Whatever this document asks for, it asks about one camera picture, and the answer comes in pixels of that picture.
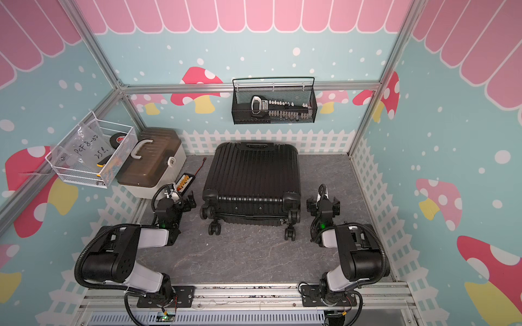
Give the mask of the black hard-shell suitcase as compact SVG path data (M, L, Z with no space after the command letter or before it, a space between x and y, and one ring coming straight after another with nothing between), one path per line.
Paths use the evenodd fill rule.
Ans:
M299 153L295 146L269 142L228 142L217 146L202 192L200 217L210 219L209 235L221 222L285 225L296 239L300 222Z

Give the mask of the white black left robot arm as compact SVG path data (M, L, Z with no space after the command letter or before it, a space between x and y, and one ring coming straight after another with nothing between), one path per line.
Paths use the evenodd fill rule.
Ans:
M137 262L140 249L171 247L181 234L179 225L185 212L197 207L192 192L179 192L174 185L160 188L166 197L152 198L153 224L118 224L100 228L84 247L74 268L77 283L88 289L122 290L126 295L144 297L157 306L167 306L178 298L168 274L151 270Z

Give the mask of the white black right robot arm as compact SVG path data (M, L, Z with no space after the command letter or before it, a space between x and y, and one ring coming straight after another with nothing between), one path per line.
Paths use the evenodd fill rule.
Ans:
M301 282L297 286L304 307L330 307L330 316L346 316L341 308L356 308L353 320L361 315L364 304L359 289L374 285L390 274L390 262L375 229L370 224L345 222L335 224L341 203L330 198L322 184L318 195L307 200L307 211L314 217L310 227L311 242L321 248L336 249L339 263L323 274L317 285Z

